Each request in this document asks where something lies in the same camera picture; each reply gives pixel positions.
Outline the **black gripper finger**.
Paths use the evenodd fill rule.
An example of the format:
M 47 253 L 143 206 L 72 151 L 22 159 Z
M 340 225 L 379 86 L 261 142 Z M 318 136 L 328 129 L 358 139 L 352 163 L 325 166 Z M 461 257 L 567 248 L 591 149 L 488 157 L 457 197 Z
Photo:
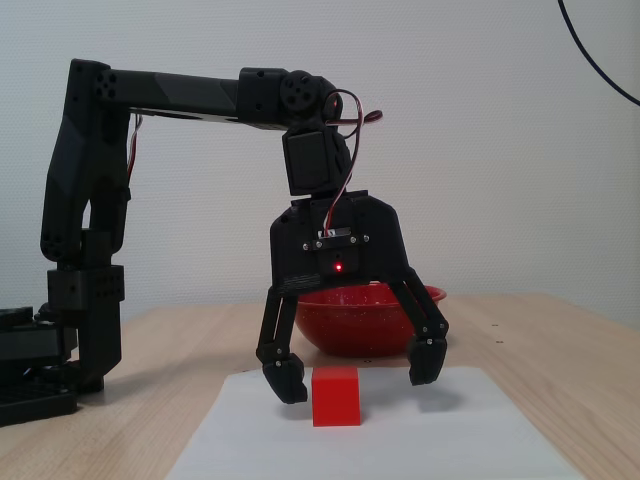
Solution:
M 413 327 L 407 344 L 412 385 L 433 383 L 444 365 L 449 324 L 414 269 L 388 284 Z
M 282 296 L 274 287 L 269 288 L 256 348 L 262 372 L 284 404 L 308 399 L 304 364 L 290 350 L 297 305 L 297 296 Z

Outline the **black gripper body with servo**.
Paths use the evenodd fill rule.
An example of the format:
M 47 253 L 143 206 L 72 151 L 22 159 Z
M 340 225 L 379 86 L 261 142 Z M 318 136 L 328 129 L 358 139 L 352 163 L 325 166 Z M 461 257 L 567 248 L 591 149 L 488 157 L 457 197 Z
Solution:
M 280 296 L 371 282 L 415 282 L 396 211 L 367 191 L 337 202 L 333 237 L 320 235 L 330 198 L 294 200 L 270 229 L 272 287 Z

